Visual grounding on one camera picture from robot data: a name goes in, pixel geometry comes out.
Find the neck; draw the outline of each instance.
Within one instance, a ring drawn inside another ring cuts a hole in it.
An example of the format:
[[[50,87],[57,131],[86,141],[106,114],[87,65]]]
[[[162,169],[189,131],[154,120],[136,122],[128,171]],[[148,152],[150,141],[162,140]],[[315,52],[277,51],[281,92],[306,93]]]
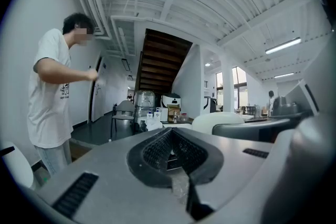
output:
[[[69,49],[70,49],[74,44],[76,44],[74,35],[73,35],[72,33],[66,33],[66,34],[64,34],[63,36],[64,36],[65,42],[67,43]]]

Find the wooden stair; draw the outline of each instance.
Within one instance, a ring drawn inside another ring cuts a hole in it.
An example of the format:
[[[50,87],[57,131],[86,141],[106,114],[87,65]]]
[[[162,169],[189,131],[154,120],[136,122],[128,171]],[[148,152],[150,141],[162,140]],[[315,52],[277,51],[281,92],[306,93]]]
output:
[[[146,30],[135,90],[171,92],[192,43],[155,30]]]

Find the jeans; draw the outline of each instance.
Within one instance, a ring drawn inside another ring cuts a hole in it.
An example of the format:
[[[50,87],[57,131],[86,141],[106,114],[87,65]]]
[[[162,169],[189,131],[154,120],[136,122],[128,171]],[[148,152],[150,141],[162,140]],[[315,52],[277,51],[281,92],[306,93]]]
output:
[[[69,140],[66,140],[58,147],[42,148],[35,146],[35,148],[51,176],[58,173],[71,163]]]

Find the hand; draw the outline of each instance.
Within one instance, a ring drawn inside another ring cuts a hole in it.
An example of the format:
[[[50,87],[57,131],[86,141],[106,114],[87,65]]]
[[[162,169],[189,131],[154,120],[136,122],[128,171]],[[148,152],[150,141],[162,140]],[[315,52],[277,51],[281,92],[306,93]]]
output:
[[[89,69],[86,71],[86,80],[87,81],[96,81],[98,79],[98,73],[95,69]]]

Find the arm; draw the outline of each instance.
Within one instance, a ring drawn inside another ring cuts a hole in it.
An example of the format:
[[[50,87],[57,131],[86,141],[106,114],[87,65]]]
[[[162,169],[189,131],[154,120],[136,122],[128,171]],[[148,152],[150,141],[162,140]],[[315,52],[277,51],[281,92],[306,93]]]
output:
[[[36,69],[42,81],[52,84],[63,84],[75,81],[95,81],[98,77],[94,69],[79,71],[68,68],[57,61],[44,58],[37,62]]]

